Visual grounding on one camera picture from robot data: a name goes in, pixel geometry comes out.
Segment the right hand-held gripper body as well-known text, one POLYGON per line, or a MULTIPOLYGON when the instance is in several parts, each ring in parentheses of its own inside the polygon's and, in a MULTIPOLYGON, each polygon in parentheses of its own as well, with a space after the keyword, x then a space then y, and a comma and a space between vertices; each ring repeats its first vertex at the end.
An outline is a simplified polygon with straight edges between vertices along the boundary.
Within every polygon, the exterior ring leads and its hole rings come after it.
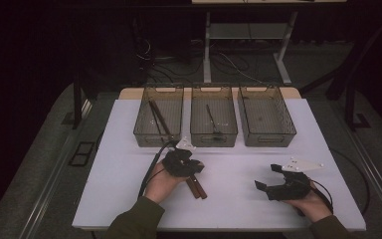
POLYGON ((307 171, 324 168, 322 163, 292 157, 286 165, 282 165, 285 183, 267 186, 269 200, 297 200, 306 197, 311 191, 307 171))

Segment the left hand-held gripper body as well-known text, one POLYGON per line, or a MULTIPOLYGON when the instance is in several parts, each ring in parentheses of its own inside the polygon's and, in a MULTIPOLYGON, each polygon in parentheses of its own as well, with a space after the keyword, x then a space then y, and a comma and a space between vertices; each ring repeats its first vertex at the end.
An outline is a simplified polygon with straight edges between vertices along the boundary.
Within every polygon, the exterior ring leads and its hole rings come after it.
POLYGON ((190 159, 195 146, 186 137, 174 143, 174 149, 169 150, 162 159, 164 169, 174 177, 190 177, 197 171, 197 164, 190 159))

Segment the black-handled metal spoon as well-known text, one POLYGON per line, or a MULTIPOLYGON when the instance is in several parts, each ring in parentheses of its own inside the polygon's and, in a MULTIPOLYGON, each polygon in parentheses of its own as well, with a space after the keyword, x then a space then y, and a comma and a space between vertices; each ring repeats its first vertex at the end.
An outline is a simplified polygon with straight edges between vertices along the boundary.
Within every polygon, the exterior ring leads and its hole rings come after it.
POLYGON ((216 124, 215 124, 215 122, 214 122, 213 116, 212 116, 212 114, 211 114, 210 107, 209 107, 208 105, 206 105, 206 111, 207 111, 207 114, 208 114, 208 116, 209 116, 210 122, 211 122, 211 124, 212 124, 213 132, 214 132, 214 133, 221 133, 221 132, 218 130, 218 128, 217 128, 217 126, 216 126, 216 124))

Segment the black chopstick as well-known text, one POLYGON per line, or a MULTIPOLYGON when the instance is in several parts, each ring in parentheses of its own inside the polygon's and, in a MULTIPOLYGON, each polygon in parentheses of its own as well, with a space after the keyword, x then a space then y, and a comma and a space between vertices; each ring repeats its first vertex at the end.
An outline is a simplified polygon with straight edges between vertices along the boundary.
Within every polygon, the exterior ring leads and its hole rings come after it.
POLYGON ((162 136, 162 132, 160 130, 160 125, 159 125, 159 122, 158 122, 158 116, 157 116, 156 111, 155 111, 155 102, 154 101, 149 101, 149 105, 150 105, 150 109, 151 109, 151 112, 152 112, 152 115, 153 115, 153 118, 154 118, 154 121, 155 121, 155 125, 156 125, 156 128, 157 128, 158 135, 160 136, 160 140, 161 140, 162 143, 165 143, 165 139, 162 136))

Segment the transparent brown plastic bin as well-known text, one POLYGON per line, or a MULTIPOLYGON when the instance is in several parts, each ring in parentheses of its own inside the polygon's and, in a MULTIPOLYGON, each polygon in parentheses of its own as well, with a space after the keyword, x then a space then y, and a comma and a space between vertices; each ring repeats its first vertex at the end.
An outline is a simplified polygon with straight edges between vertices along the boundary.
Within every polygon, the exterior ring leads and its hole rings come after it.
POLYGON ((234 147, 238 127, 232 88, 222 84, 195 84, 191 92, 190 133, 197 147, 234 147), (214 133, 206 105, 221 133, 214 133))
POLYGON ((149 101, 156 101, 163 116, 167 120, 173 140, 179 140, 182 132, 184 89, 181 84, 147 85, 144 88, 133 134, 140 147, 159 147, 161 142, 149 101))
POLYGON ((296 128, 278 87, 240 86, 238 104, 245 146, 290 145, 296 128))

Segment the person's left hand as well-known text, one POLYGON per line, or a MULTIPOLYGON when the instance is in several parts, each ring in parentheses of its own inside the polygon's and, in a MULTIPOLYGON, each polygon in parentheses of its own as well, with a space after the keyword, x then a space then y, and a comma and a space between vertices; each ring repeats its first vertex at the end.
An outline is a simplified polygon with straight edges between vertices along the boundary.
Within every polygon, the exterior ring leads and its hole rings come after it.
POLYGON ((165 170, 164 165, 158 162, 150 174, 143 196, 160 204, 165 200, 176 186, 185 181, 186 177, 172 176, 165 170))

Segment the person's right hand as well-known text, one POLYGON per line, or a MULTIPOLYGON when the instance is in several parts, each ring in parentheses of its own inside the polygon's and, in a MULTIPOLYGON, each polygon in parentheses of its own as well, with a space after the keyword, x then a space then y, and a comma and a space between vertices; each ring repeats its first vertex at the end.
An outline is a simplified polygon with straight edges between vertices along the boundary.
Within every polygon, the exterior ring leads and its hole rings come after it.
POLYGON ((332 215, 323 200, 314 192, 310 192, 303 199, 286 200, 286 203, 299 209, 312 223, 332 215))

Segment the white table sheet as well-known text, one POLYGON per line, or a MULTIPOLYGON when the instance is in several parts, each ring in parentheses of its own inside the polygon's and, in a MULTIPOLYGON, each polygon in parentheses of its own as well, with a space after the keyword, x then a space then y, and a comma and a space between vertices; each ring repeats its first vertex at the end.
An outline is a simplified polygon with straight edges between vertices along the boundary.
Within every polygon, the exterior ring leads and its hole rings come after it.
MULTIPOLYGON (((104 230, 136 201, 141 181, 157 153, 140 147, 133 135, 140 102, 118 100, 112 107, 73 225, 104 230)), ((308 173, 331 193, 334 214, 349 230, 366 223, 329 151, 308 102, 286 103, 297 134, 287 147, 247 147, 238 139, 232 147, 199 147, 193 156, 205 165, 197 178, 207 198, 197 199, 181 183, 163 201, 159 227, 165 231, 293 231, 307 222, 282 202, 270 201, 255 186, 283 183, 271 170, 292 159, 316 162, 308 173)))

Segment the black metal stand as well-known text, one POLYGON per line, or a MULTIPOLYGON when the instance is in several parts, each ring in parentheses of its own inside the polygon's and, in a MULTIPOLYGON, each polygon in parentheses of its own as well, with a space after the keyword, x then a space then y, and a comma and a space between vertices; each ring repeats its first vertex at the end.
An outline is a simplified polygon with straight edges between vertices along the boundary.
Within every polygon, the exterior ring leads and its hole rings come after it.
POLYGON ((355 85, 349 84, 346 88, 344 120, 352 131, 358 128, 371 128, 364 114, 355 111, 355 95, 355 85))
POLYGON ((73 129, 77 129, 83 120, 83 106, 88 98, 88 81, 85 75, 77 71, 73 74, 73 91, 74 91, 74 123, 73 129))

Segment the white metal desk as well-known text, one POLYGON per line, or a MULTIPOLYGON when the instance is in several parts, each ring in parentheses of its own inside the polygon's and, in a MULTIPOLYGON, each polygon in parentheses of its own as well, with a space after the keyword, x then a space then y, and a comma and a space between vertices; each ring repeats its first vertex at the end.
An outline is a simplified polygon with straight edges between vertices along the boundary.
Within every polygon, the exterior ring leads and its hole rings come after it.
POLYGON ((205 37, 203 76, 205 83, 212 82, 211 43, 213 40, 279 40, 281 46, 273 53, 280 79, 291 84, 284 57, 290 42, 298 14, 309 7, 337 7, 346 0, 191 0, 193 7, 205 12, 205 37), (214 22, 216 11, 243 13, 244 20, 230 23, 214 22))

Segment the black floor frame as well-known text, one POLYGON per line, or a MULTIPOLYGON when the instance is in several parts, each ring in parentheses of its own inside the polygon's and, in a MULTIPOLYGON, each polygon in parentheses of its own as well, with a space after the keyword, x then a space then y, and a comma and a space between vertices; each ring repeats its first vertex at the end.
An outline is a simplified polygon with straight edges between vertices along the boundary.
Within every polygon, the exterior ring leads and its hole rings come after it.
POLYGON ((94 150, 95 143, 93 141, 81 141, 73 156, 69 160, 69 166, 84 167, 88 164, 89 159, 94 150))

